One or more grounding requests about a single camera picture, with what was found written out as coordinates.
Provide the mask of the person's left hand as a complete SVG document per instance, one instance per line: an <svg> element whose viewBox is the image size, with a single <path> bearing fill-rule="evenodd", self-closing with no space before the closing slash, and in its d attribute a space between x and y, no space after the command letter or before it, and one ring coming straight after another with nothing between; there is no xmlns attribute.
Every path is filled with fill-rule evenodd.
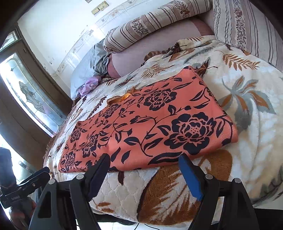
<svg viewBox="0 0 283 230"><path fill-rule="evenodd" d="M28 200L32 205L32 210L30 212L30 218L31 218L36 208L36 203L31 198L28 198ZM10 207L9 215L11 217L11 222L16 229L26 230L29 228L28 224L25 221L25 214L19 209Z"/></svg>

